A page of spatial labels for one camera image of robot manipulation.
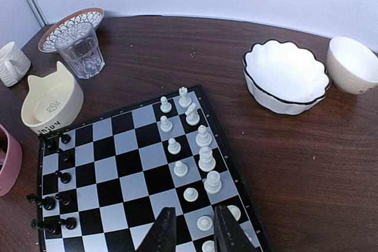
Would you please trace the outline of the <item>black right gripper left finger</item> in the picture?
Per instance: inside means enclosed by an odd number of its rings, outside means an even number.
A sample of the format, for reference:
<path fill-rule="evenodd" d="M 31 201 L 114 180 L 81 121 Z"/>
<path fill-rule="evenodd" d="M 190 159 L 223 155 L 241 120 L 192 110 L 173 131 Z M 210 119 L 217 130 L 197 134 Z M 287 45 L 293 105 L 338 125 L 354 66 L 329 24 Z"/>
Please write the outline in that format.
<path fill-rule="evenodd" d="M 177 218 L 174 207 L 164 207 L 136 251 L 175 251 Z"/>

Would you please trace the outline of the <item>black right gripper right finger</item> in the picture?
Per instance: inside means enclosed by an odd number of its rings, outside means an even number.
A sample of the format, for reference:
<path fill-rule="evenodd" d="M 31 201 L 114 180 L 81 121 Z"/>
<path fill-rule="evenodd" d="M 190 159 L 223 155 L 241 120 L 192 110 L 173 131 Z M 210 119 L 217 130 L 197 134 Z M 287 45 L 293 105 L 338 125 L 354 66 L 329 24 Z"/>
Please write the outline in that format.
<path fill-rule="evenodd" d="M 215 251 L 256 251 L 225 205 L 214 208 L 214 249 Z"/>

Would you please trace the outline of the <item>black pawn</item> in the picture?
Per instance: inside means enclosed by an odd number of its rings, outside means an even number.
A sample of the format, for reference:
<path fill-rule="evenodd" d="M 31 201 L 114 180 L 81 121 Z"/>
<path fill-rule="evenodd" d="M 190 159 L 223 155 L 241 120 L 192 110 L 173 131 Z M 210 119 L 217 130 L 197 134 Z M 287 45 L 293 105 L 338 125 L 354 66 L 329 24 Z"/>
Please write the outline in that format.
<path fill-rule="evenodd" d="M 59 133 L 58 135 L 59 135 L 61 142 L 63 144 L 68 144 L 71 141 L 71 136 L 69 134 Z"/>
<path fill-rule="evenodd" d="M 68 184 L 71 181 L 71 175 L 68 172 L 55 171 L 55 175 L 63 184 Z"/>
<path fill-rule="evenodd" d="M 56 150 L 56 152 L 58 153 L 59 160 L 66 162 L 66 163 L 72 162 L 73 155 L 70 152 L 64 151 L 60 148 L 58 148 Z"/>

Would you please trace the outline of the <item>black chess piece tall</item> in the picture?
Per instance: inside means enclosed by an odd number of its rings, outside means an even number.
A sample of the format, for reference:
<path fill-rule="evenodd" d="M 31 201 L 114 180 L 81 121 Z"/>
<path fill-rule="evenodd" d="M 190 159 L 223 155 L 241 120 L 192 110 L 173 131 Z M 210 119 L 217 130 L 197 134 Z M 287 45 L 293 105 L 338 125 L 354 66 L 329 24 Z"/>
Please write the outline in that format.
<path fill-rule="evenodd" d="M 41 205 L 47 211 L 53 210 L 56 206 L 56 201 L 52 197 L 42 198 L 35 194 L 26 195 L 26 199 L 30 204 Z"/>

